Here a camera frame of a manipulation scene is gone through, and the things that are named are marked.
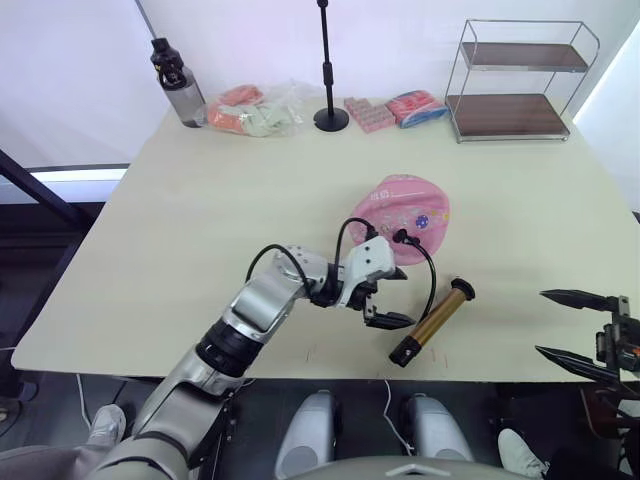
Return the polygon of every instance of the gray water bottle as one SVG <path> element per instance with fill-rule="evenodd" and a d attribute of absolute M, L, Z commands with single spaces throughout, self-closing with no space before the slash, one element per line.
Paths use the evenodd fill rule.
<path fill-rule="evenodd" d="M 153 55 L 151 62 L 158 73 L 158 82 L 173 105 L 182 123 L 197 128 L 199 113 L 202 114 L 204 98 L 193 76 L 185 67 L 180 53 L 171 48 L 166 38 L 151 40 Z"/>

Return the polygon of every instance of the pink bucket hat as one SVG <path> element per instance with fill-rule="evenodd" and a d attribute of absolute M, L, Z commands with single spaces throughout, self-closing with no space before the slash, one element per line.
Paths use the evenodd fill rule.
<path fill-rule="evenodd" d="M 352 216 L 368 220 L 389 241 L 396 264 L 414 265 L 424 261 L 422 254 L 410 245 L 395 243 L 393 234 L 406 229 L 433 256 L 444 240 L 449 212 L 449 199 L 438 186 L 413 175 L 389 175 L 356 206 Z M 356 245 L 364 242 L 363 225 L 351 223 L 349 232 Z"/>

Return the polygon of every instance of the black end cap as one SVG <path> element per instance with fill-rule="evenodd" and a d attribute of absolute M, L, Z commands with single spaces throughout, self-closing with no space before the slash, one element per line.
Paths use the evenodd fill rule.
<path fill-rule="evenodd" d="M 167 40 L 164 37 L 154 38 L 153 40 L 151 40 L 151 45 L 153 45 L 153 49 L 156 52 L 164 52 L 165 50 L 168 50 L 169 48 L 171 48 L 169 46 L 169 40 Z"/>
<path fill-rule="evenodd" d="M 404 243 L 404 240 L 409 236 L 406 228 L 401 228 L 396 233 L 393 234 L 391 239 L 396 243 Z"/>
<path fill-rule="evenodd" d="M 413 357 L 420 353 L 420 350 L 422 350 L 422 346 L 416 339 L 407 335 L 389 354 L 389 360 L 404 368 L 413 360 Z"/>
<path fill-rule="evenodd" d="M 476 298 L 476 291 L 473 289 L 471 284 L 461 278 L 454 278 L 451 282 L 451 288 L 457 288 L 462 293 L 464 293 L 467 300 L 473 300 Z"/>

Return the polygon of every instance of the table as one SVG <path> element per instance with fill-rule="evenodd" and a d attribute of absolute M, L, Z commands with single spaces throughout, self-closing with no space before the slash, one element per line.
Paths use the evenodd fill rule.
<path fill-rule="evenodd" d="M 306 119 L 320 103 L 308 105 Z M 538 295 L 576 288 L 640 309 L 639 234 L 613 181 L 569 122 L 567 142 L 459 145 L 448 119 L 365 134 L 307 123 L 288 138 L 184 128 L 170 112 L 104 207 L 34 326 L 16 367 L 163 376 L 242 286 L 256 252 L 303 244 L 331 257 L 340 223 L 386 175 L 439 185 L 452 207 L 434 261 L 438 297 L 460 275 L 477 293 L 405 369 L 406 334 L 359 312 L 299 301 L 253 377 L 579 381 L 535 344 L 593 357 L 607 314 Z M 345 240 L 343 252 L 351 240 Z M 425 264 L 381 282 L 378 305 L 417 316 Z"/>

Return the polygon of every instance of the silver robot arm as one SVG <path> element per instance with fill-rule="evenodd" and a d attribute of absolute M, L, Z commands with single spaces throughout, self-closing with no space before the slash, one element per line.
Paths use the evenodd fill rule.
<path fill-rule="evenodd" d="M 380 314 L 372 303 L 377 280 L 406 278 L 383 237 L 353 248 L 344 266 L 337 267 L 304 247 L 287 250 L 302 267 L 309 290 L 291 260 L 278 252 L 271 266 L 245 284 L 154 390 L 131 437 L 105 457 L 91 480 L 186 479 L 220 435 L 228 402 L 242 385 L 246 369 L 307 291 L 316 305 L 362 310 L 368 326 L 391 329 L 412 323 L 397 313 Z"/>

